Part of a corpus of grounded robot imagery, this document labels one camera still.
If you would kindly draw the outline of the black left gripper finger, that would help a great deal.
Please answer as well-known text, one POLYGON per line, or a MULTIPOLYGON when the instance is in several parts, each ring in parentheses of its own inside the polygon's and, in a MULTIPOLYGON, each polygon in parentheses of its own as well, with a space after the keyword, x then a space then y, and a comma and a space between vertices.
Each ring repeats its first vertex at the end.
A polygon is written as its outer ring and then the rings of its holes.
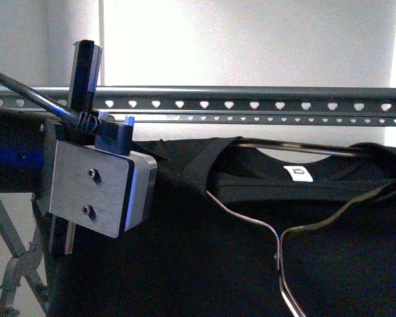
POLYGON ((72 110, 90 112, 98 84, 102 48, 92 40, 75 42, 68 103, 72 110))

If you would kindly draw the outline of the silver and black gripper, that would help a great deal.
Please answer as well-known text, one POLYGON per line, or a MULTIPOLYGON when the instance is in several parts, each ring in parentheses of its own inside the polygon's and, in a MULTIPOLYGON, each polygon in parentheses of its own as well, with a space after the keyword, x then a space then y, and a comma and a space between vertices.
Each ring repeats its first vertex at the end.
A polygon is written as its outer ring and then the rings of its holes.
POLYGON ((72 253, 75 224, 117 238, 150 214, 156 180, 154 157, 122 153, 99 136, 93 145, 64 139, 63 126, 46 121, 42 208, 52 215, 49 252, 72 253))

